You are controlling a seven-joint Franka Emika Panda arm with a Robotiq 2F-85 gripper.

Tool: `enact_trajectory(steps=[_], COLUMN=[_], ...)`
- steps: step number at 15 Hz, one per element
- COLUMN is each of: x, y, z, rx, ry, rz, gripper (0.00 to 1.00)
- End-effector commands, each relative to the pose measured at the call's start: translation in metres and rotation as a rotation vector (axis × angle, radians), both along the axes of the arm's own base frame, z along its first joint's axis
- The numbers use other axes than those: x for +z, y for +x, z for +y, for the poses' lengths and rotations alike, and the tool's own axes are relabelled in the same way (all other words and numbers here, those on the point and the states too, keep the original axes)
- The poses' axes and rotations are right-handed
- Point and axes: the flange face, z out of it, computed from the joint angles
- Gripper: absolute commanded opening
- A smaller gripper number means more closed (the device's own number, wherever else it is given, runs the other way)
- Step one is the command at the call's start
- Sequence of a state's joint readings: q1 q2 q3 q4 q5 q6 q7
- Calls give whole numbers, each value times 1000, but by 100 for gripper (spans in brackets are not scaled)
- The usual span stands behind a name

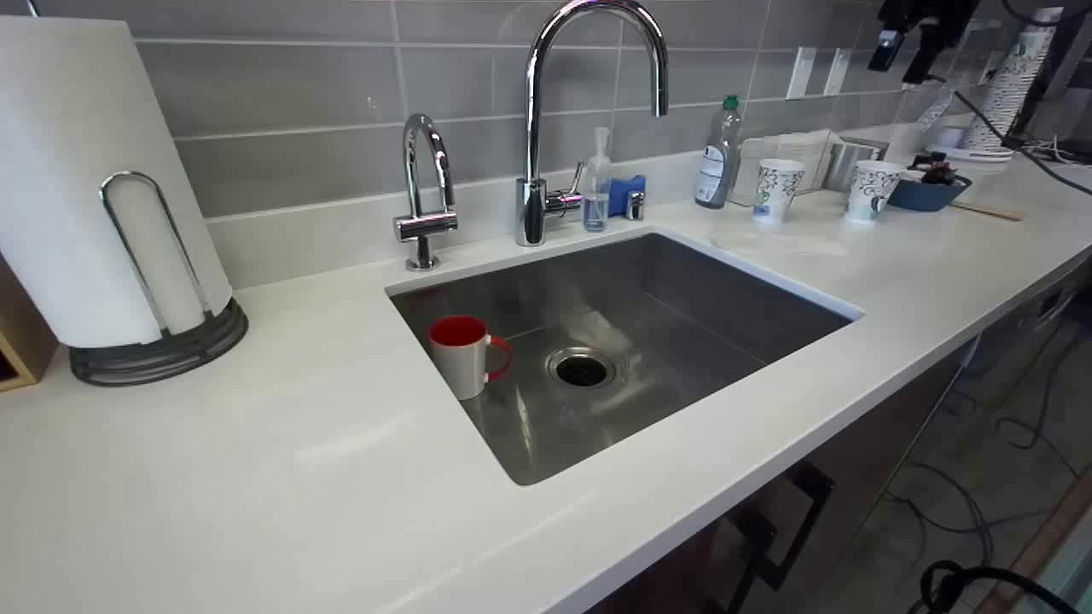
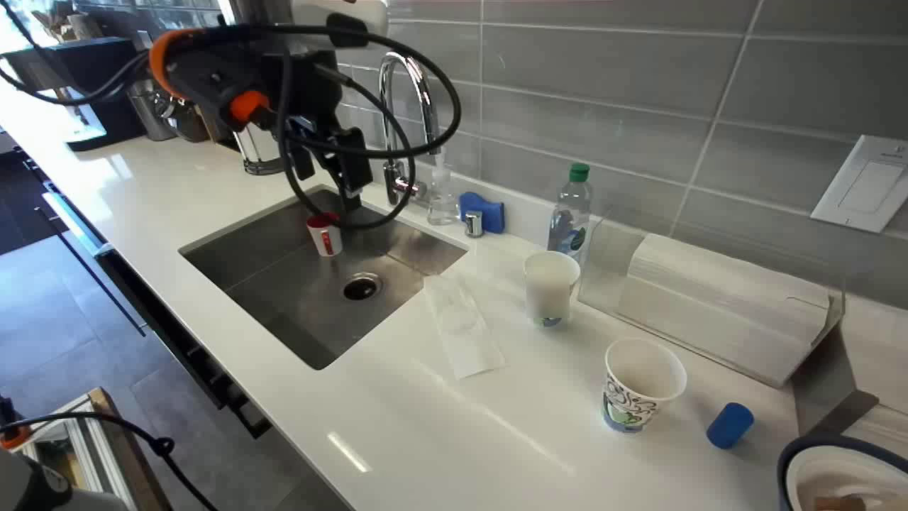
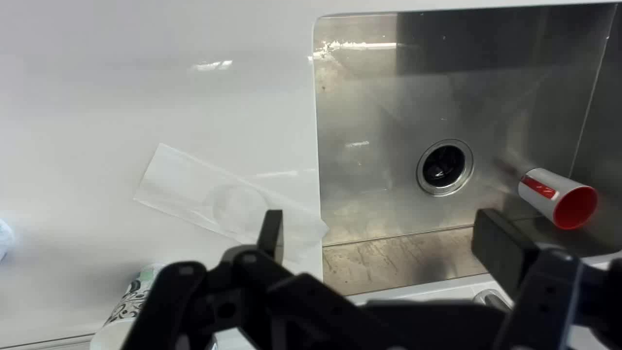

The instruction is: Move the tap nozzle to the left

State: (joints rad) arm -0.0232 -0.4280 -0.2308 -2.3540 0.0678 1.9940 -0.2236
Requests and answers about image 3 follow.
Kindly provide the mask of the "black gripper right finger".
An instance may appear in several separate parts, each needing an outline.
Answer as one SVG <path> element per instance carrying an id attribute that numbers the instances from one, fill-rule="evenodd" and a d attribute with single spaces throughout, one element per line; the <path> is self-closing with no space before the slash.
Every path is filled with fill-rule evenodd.
<path id="1" fill-rule="evenodd" d="M 575 325 L 622 350 L 622 258 L 606 268 L 536 245 L 497 210 L 478 210 L 470 251 L 513 299 L 495 350 L 565 350 Z"/>

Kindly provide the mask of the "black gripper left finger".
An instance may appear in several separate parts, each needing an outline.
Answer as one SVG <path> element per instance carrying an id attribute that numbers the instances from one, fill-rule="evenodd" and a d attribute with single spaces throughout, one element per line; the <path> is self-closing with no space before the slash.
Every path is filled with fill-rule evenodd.
<path id="1" fill-rule="evenodd" d="M 215 268 L 167 264 L 122 350 L 209 350 L 236 330 L 254 350 L 355 350 L 357 309 L 308 274 L 279 264 L 283 212 L 268 210 L 252 245 L 229 249 Z"/>

